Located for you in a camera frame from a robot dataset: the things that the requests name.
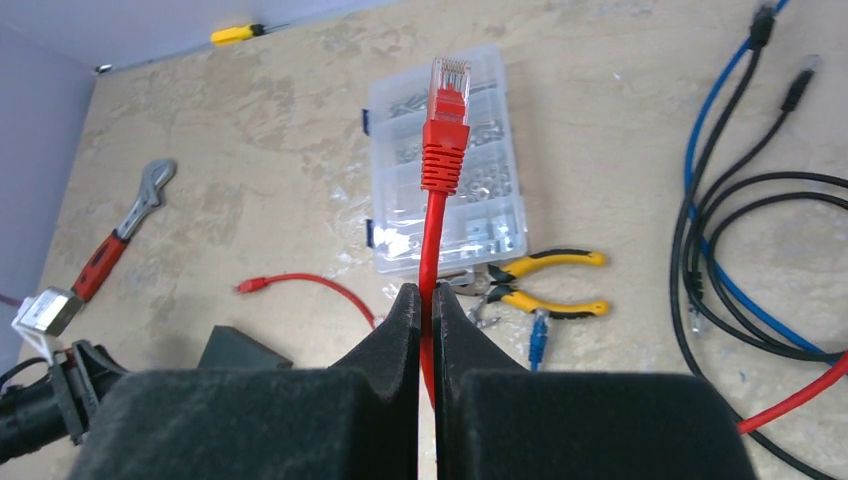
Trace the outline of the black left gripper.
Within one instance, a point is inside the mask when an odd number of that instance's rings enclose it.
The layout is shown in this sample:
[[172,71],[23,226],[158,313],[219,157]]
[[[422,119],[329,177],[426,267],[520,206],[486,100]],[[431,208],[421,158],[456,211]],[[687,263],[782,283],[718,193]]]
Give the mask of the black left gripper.
[[83,443],[108,391],[129,371],[105,347],[87,340],[57,351],[55,363],[34,383],[1,394],[1,462],[68,437]]

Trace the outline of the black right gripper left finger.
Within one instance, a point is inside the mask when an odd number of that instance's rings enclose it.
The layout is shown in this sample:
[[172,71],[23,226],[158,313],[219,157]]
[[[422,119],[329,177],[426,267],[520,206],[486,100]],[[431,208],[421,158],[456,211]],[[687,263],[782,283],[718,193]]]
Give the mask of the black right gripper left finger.
[[311,370],[149,370],[105,397],[73,479],[413,479],[421,297]]

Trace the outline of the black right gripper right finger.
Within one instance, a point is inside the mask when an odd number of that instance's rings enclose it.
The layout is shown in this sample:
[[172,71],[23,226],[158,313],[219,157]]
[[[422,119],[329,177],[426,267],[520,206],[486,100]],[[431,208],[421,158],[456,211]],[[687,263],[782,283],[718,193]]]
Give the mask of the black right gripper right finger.
[[442,479],[751,479],[718,392],[691,375],[532,372],[432,299]]

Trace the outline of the black network switch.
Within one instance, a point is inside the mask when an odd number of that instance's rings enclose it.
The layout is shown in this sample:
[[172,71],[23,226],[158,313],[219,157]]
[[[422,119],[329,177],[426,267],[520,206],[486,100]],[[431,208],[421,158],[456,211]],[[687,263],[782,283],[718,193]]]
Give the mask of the black network switch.
[[232,326],[216,325],[198,362],[198,369],[288,370],[293,361]]

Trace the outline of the clear plastic parts box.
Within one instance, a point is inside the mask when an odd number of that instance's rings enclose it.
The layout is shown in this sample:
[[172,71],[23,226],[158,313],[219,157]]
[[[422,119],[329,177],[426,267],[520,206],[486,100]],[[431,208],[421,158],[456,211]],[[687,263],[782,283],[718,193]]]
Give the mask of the clear plastic parts box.
[[417,274],[433,205],[442,215],[439,273],[526,254],[507,92],[495,45],[371,84],[363,128],[372,172],[368,244],[379,273]]

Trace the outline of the red handled adjustable wrench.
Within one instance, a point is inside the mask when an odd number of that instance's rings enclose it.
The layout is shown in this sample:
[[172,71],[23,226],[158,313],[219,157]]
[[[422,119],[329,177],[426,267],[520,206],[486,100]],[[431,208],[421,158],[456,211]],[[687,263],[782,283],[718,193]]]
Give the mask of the red handled adjustable wrench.
[[145,218],[166,204],[163,189],[176,171],[177,163],[172,159],[154,160],[143,168],[139,190],[128,213],[94,251],[72,286],[83,302],[89,302],[99,291]]

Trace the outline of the yellow handled screwdriver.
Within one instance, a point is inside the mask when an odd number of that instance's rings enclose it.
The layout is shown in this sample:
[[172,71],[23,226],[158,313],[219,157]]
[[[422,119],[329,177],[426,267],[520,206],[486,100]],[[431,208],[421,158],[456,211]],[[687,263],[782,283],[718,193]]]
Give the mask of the yellow handled screwdriver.
[[214,31],[210,34],[209,40],[213,46],[220,47],[265,36],[287,27],[289,27],[288,23],[278,25],[249,24],[234,26]]

